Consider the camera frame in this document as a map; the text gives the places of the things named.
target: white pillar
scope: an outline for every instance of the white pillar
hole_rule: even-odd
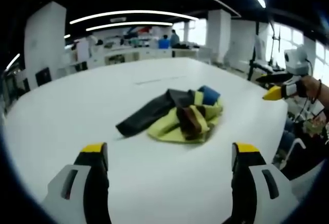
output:
[[[37,88],[35,74],[49,67],[52,80],[64,54],[66,8],[51,2],[27,21],[24,39],[26,77],[30,89]]]
[[[184,22],[184,42],[188,42],[189,40],[189,22]]]
[[[216,61],[224,62],[224,56],[230,46],[231,14],[224,10],[208,12],[206,46],[213,50]]]

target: desk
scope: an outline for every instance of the desk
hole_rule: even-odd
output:
[[[115,125],[168,88],[202,85],[222,95],[223,116],[205,144],[124,139]],[[254,144],[267,162],[283,132],[287,104],[266,90],[189,58],[99,67],[22,96],[7,116],[9,155],[37,200],[89,143],[108,144],[108,208],[113,223],[222,223],[231,214],[232,142]]]

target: ceiling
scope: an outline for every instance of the ceiling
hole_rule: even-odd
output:
[[[120,10],[158,10],[207,17],[207,11],[225,9],[238,19],[267,22],[274,19],[304,31],[311,38],[325,41],[319,17],[329,14],[329,0],[265,0],[263,9],[257,0],[2,0],[5,26],[1,37],[0,68],[4,69],[17,54],[24,52],[24,28],[27,18],[43,5],[56,1],[67,9],[66,34],[70,40],[82,36],[86,28],[109,24],[105,16],[70,25],[69,21],[96,13]],[[181,18],[154,15],[124,15],[130,21],[178,22]]]

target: white table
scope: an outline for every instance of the white table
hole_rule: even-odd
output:
[[[157,142],[143,132],[123,139],[115,125],[168,88],[208,85],[224,113],[205,144]],[[107,142],[108,208],[113,223],[222,223],[231,214],[232,143],[254,144],[267,162],[287,113],[266,90],[187,58],[100,67],[22,96],[6,120],[6,144],[27,190],[38,201],[60,169],[87,144]]]

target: yellow cloth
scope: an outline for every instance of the yellow cloth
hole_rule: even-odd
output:
[[[175,143],[203,143],[207,140],[209,132],[218,124],[218,118],[222,115],[223,106],[218,98],[213,105],[202,105],[203,93],[196,91],[194,104],[190,108],[193,110],[195,117],[201,125],[201,132],[193,140],[188,140],[184,137],[180,126],[179,119],[176,115],[177,108],[173,108],[166,116],[158,119],[148,129],[148,134],[152,138],[160,141],[175,142]],[[205,117],[197,110],[197,106],[205,108]]]

